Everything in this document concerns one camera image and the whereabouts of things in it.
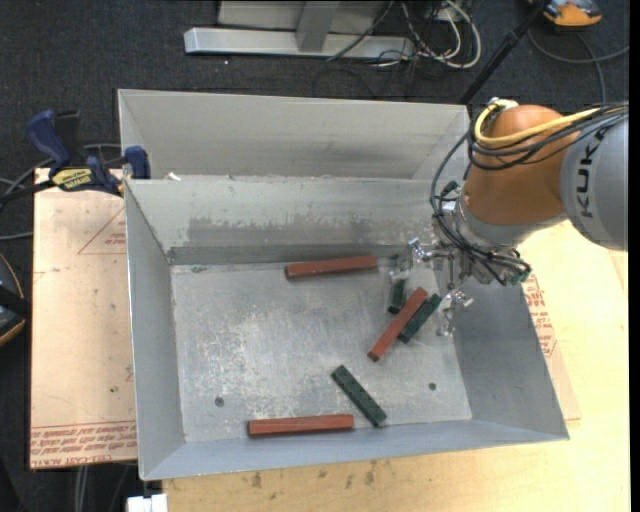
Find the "black floor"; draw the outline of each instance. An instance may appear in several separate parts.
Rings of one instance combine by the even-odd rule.
[[[409,2],[415,13],[433,3]],[[79,109],[85,142],[118,142],[119,88],[457,103],[530,12],[525,0],[474,3],[482,57],[471,69],[452,71],[433,61],[375,69],[349,59],[187,56],[183,34],[214,23],[216,2],[211,1],[0,0],[0,178],[13,180],[43,159],[25,128],[44,109]],[[530,33],[540,46],[565,59],[615,54],[629,45],[630,0],[599,3],[603,19],[588,30],[558,33],[540,17]],[[378,32],[406,32],[399,7],[395,2]],[[419,21],[416,26],[424,28]],[[430,30],[434,44],[450,36],[442,26]],[[562,113],[603,100],[628,100],[629,52],[602,60],[598,68],[553,59],[524,36],[475,94],[471,110],[494,96]],[[7,205],[0,217],[0,239],[30,231],[32,213],[30,198]],[[0,254],[30,298],[32,240],[1,240]],[[12,512],[18,503],[29,511],[71,511],[77,477],[82,476],[77,470],[27,468],[28,332],[0,348],[0,512]],[[135,467],[91,467],[84,510],[107,511],[111,504],[112,510],[120,510],[119,495],[142,492],[152,489],[143,488]]]

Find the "dark green block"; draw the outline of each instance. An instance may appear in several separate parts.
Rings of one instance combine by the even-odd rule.
[[[396,314],[404,306],[406,279],[400,279],[391,285],[389,290],[389,305],[387,311]]]
[[[442,299],[435,293],[425,300],[418,308],[415,315],[411,317],[411,320],[404,326],[402,332],[398,334],[398,339],[404,343],[409,343],[409,340],[415,336],[420,327],[422,327],[433,312],[438,309],[438,306],[442,302]]]
[[[339,366],[334,370],[331,378],[342,388],[373,426],[379,427],[387,419],[385,412],[344,366]]]

